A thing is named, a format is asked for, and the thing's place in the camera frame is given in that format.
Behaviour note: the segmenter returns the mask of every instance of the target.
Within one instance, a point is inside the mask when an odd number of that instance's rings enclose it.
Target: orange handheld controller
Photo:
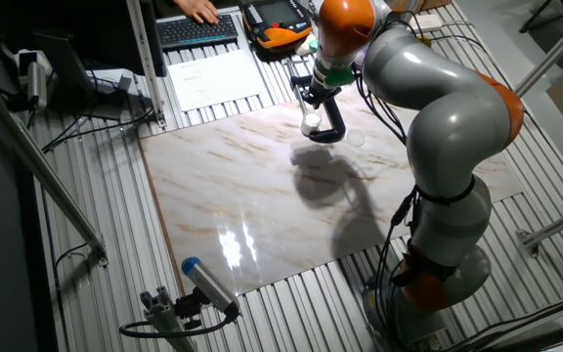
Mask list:
[[[312,31],[307,11],[295,0],[271,0],[242,7],[245,29],[266,49],[291,46]]]

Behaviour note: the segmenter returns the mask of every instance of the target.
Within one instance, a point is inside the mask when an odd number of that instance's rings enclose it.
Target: monitor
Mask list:
[[[141,0],[157,76],[166,76],[153,4]],[[97,92],[86,69],[126,68],[144,75],[125,0],[3,0],[0,40],[13,53],[42,50],[58,81],[48,109],[119,118],[129,82],[118,92]],[[112,106],[101,116],[102,106]]]

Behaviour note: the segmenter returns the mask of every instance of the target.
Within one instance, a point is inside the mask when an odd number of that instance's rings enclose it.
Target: metal bracket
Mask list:
[[[518,229],[516,230],[516,236],[518,237],[520,242],[525,246],[525,249],[527,249],[527,251],[532,256],[532,258],[538,258],[538,256],[540,255],[540,244],[536,243],[532,246],[526,246],[527,240],[532,236],[532,233],[530,233],[527,230]]]
[[[166,119],[164,118],[164,112],[160,112],[155,115],[155,122],[157,123],[157,127],[166,128]]]
[[[99,266],[102,268],[107,267],[107,265],[109,264],[108,254],[105,252],[98,252],[97,256],[99,257],[99,261],[97,262],[97,264],[99,264]]]

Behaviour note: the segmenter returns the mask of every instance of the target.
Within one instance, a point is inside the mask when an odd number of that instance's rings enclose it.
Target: desk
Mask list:
[[[232,14],[235,25],[241,28],[238,9],[219,12]],[[438,15],[443,22],[466,20],[456,3],[429,13]],[[446,34],[479,39],[474,28],[466,25],[446,27],[435,36]],[[503,82],[490,60],[465,42],[440,41],[433,48]],[[171,65],[231,50],[243,50],[251,55],[241,36],[235,44],[172,52],[165,55],[165,60]],[[106,268],[86,267],[84,256],[72,255],[60,265],[65,318],[75,336],[71,349],[169,350],[162,345],[163,341],[121,338],[117,330],[119,325],[144,320],[140,292],[153,292],[160,285],[167,286],[174,297],[179,291],[177,273],[168,254],[138,139],[293,101],[285,67],[281,63],[253,60],[264,77],[267,94],[183,113],[170,94],[171,82],[161,78],[165,129],[155,123],[142,125],[137,131],[116,128],[82,136],[81,141],[71,140],[47,155],[93,226],[105,236],[110,262]],[[308,57],[307,62],[299,65],[300,74],[309,73],[314,58]],[[133,77],[127,71],[125,74],[135,80],[133,93],[140,89],[147,94],[142,77]],[[49,121],[37,119],[30,131],[39,146],[50,142],[73,121],[72,116],[52,117]],[[124,118],[127,121],[133,116],[124,113]],[[525,193],[494,204],[491,226],[480,240],[480,245],[490,253],[492,276],[473,298],[450,309],[454,320],[448,322],[449,332],[438,335],[443,346],[462,340],[489,324],[521,317],[563,298],[563,233],[542,243],[543,250],[537,260],[528,256],[513,235],[518,228],[538,230],[542,224],[563,215],[562,161],[542,138],[543,131],[529,117],[525,121],[519,137],[502,153]],[[113,122],[91,120],[80,123],[80,128],[83,132],[110,124]],[[50,199],[48,208],[56,255],[82,244],[83,239]],[[401,259],[407,238],[393,240],[393,261]],[[238,324],[196,337],[198,347],[201,351],[377,350],[378,341],[367,329],[359,302],[363,282],[374,273],[372,268],[377,264],[378,250],[375,246],[240,295],[238,301],[243,316],[238,318]],[[82,248],[77,252],[87,251]],[[197,318],[211,327],[222,320],[222,315],[208,309]]]
[[[407,150],[355,85],[336,102],[347,128],[365,135],[363,145],[308,140],[297,102],[141,140],[178,266],[197,256],[242,294],[385,241],[414,184]],[[416,115],[394,111],[406,129]],[[522,192],[500,155],[475,173],[493,201]],[[408,232],[397,227],[394,238]]]

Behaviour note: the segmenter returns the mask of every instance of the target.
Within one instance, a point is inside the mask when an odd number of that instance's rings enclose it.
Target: robotic arm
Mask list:
[[[438,330],[436,312],[469,297],[490,276],[490,261],[476,242],[488,227],[491,199],[472,171],[516,138],[524,110],[508,88],[436,54],[403,26],[378,33],[389,12],[378,0],[325,0],[317,62],[303,98],[315,108],[325,103],[332,125],[309,138],[342,139],[344,122],[333,97],[353,81],[349,66],[369,44],[362,75],[370,91],[419,110],[407,138],[419,209],[402,274],[381,288],[394,292],[388,303],[394,323],[382,328],[396,330],[408,344]],[[305,77],[298,81],[306,84]],[[377,326],[374,300],[365,309]]]

